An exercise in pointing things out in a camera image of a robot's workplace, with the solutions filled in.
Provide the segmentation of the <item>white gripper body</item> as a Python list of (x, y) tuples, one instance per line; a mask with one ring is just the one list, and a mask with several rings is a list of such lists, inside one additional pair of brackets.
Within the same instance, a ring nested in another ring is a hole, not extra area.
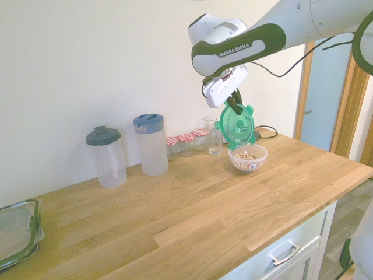
[(247, 78), (249, 70), (245, 64), (225, 70), (217, 78), (205, 80), (202, 93), (210, 108), (219, 108)]

